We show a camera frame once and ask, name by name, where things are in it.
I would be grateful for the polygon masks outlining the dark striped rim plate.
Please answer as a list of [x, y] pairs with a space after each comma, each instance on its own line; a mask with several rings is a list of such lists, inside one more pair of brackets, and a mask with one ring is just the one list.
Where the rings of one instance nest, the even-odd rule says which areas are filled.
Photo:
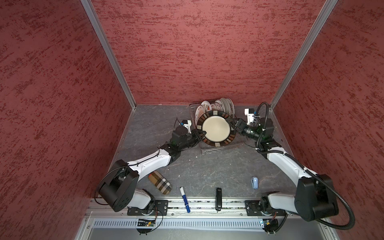
[[206, 131], [202, 141], [212, 147], [229, 145], [236, 137], [236, 131], [230, 127], [226, 119], [231, 117], [225, 112], [209, 111], [198, 120], [196, 128]]

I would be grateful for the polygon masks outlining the plain cream white plate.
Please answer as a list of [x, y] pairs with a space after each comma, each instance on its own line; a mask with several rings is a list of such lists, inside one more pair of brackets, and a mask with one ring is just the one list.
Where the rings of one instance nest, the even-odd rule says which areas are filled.
[[225, 108], [225, 112], [228, 115], [231, 115], [231, 108], [226, 98], [220, 98], [220, 101], [223, 103], [223, 106]]

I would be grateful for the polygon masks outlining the watermelon pattern white plate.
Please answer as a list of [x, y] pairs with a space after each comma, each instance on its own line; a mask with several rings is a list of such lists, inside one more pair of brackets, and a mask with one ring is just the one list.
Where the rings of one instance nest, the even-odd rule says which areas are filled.
[[205, 112], [209, 112], [212, 110], [212, 106], [211, 106], [211, 103], [209, 101], [203, 101], [201, 103], [201, 106], [203, 106]]

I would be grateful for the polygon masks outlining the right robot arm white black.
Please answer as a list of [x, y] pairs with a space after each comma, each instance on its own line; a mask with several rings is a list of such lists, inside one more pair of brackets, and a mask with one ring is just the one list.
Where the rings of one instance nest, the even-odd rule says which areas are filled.
[[[336, 230], [350, 230], [355, 226], [355, 214], [347, 201], [334, 189], [333, 181], [328, 175], [319, 175], [302, 165], [277, 143], [272, 136], [265, 134], [270, 130], [272, 121], [265, 120], [264, 126], [258, 128], [248, 125], [242, 119], [228, 118], [227, 123], [238, 134], [255, 140], [255, 149], [289, 177], [296, 186], [294, 195], [270, 193], [260, 200], [260, 210], [272, 214], [273, 210], [283, 210], [296, 214], [307, 222], [317, 221]], [[344, 225], [335, 225], [325, 218], [338, 215], [338, 202], [347, 210], [349, 220]]]

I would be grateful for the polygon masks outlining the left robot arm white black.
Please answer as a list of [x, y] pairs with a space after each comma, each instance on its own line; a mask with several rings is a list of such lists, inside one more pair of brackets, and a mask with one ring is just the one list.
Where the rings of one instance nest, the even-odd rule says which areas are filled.
[[152, 214], [156, 209], [155, 198], [148, 191], [138, 189], [137, 183], [176, 161], [183, 151], [202, 141], [206, 133], [196, 129], [188, 132], [185, 127], [177, 127], [171, 139], [154, 153], [135, 161], [116, 161], [98, 184], [95, 197], [101, 196], [105, 200], [104, 205], [110, 206], [114, 212], [131, 207], [139, 209], [143, 215]]

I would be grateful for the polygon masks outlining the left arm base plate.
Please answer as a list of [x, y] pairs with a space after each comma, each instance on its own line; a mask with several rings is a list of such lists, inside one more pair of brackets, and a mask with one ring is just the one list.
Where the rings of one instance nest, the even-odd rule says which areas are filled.
[[134, 207], [128, 207], [128, 216], [166, 216], [168, 212], [168, 200], [153, 200], [150, 201], [149, 205], [145, 209], [139, 209]]

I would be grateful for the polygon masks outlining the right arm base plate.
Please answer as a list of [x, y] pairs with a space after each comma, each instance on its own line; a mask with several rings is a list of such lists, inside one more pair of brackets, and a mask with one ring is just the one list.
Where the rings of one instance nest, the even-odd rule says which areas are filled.
[[286, 215], [284, 210], [272, 208], [267, 199], [245, 201], [247, 216], [282, 217]]

